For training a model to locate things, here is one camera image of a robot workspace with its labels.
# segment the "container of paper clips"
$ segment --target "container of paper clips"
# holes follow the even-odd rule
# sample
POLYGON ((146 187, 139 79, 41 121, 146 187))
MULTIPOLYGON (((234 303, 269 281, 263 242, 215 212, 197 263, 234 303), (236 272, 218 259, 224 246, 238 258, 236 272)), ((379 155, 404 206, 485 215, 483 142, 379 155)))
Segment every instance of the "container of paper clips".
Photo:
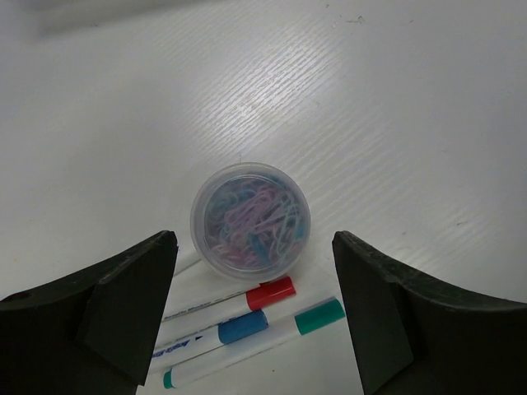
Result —
POLYGON ((310 211, 288 175, 269 165, 240 163, 201 187, 190 229, 195 248, 214 270, 261 283, 298 261, 310 236, 310 211))

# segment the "tabletop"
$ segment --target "tabletop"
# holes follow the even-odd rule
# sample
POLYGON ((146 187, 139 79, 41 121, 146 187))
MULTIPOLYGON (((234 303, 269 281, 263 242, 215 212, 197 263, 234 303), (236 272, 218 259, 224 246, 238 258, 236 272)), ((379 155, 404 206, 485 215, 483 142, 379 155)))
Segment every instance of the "tabletop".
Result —
MULTIPOLYGON (((221 167, 285 171, 297 270, 350 230, 457 286, 527 302, 527 2, 0 2, 0 297, 159 230, 221 167)), ((345 321, 182 395, 361 394, 345 321)), ((168 393, 149 379, 141 395, 168 393)))

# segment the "marker cap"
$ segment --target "marker cap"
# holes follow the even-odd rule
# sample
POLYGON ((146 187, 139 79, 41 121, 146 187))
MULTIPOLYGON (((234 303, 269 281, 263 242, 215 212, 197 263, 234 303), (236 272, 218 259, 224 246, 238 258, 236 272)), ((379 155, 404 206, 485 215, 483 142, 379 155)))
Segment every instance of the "marker cap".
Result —
POLYGON ((230 344, 256 332, 263 331, 267 324, 267 318, 262 310, 242 315, 217 327, 217 335, 220 342, 230 344))
POLYGON ((298 332, 304 336, 341 318, 346 317, 343 307, 336 299, 295 316, 298 332))
POLYGON ((247 305, 253 311, 263 309, 293 295, 296 295, 296 290, 290 277, 262 284, 245 293, 247 305))

